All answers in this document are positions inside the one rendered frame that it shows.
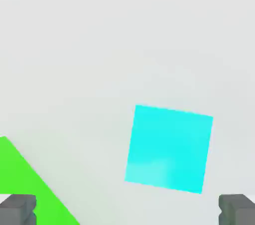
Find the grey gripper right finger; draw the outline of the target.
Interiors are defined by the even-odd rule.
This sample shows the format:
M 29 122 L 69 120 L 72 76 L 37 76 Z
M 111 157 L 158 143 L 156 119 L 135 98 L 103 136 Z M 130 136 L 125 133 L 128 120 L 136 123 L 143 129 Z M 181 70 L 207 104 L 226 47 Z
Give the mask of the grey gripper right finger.
M 219 225 L 255 225 L 255 203 L 243 194 L 219 196 Z

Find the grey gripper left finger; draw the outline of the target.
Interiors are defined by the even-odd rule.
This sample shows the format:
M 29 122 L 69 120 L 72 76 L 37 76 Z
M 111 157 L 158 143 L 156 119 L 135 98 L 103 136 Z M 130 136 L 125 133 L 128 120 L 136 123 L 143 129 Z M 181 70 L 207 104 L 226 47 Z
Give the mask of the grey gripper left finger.
M 36 225 L 36 196 L 0 194 L 0 225 Z

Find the small cyan cube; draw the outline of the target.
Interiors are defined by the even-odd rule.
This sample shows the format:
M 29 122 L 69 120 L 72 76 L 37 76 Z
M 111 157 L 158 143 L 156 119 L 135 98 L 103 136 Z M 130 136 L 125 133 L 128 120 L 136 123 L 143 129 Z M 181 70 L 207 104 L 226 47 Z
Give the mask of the small cyan cube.
M 125 181 L 201 194 L 213 117 L 137 105 Z

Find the large green box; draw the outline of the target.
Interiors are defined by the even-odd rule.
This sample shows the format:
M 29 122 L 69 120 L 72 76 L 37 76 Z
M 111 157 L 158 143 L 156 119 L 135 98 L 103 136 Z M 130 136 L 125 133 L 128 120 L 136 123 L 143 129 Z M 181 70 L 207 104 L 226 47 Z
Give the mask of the large green box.
M 0 195 L 35 195 L 37 225 L 80 225 L 7 137 L 0 137 Z

